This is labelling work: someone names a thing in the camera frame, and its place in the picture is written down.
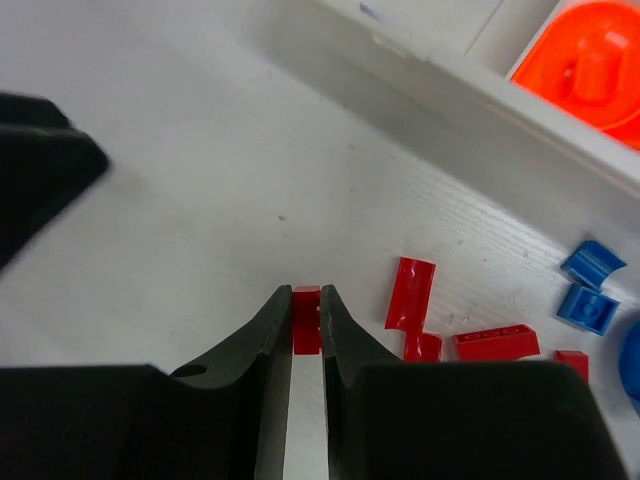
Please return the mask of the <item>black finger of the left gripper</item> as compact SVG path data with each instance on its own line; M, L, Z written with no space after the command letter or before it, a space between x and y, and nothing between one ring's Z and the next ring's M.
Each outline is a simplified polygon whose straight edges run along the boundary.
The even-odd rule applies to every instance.
M1 94L1 266L109 168L101 147L46 98Z

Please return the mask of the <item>large blue curved lego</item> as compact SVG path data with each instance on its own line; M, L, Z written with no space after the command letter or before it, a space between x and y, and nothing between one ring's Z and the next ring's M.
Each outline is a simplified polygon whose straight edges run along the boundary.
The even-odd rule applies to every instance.
M636 320L624 336L618 362L619 376L623 389L629 397L636 413L639 413L639 329L639 320Z

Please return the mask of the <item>orange spiral lego piece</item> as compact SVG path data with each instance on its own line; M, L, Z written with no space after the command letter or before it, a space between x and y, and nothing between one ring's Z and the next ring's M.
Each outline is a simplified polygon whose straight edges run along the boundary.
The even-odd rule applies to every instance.
M638 150L639 3L564 5L511 81Z

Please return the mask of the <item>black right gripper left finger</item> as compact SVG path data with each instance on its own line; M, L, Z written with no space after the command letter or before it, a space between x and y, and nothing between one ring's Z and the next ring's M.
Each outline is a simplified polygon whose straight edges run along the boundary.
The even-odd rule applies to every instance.
M5 368L5 479L254 479L283 470L292 289L166 374L151 365Z

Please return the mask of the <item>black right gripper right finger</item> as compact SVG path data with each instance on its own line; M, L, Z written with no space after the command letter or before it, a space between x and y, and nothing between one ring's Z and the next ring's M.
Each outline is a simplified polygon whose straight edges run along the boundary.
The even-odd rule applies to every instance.
M623 479L595 399L548 361L408 363L321 291L333 479Z

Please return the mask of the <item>tiny red brick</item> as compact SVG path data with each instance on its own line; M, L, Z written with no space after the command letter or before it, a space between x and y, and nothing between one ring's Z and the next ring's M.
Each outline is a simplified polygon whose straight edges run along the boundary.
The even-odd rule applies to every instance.
M321 351L321 287L299 286L293 290L293 350L296 355L317 355Z

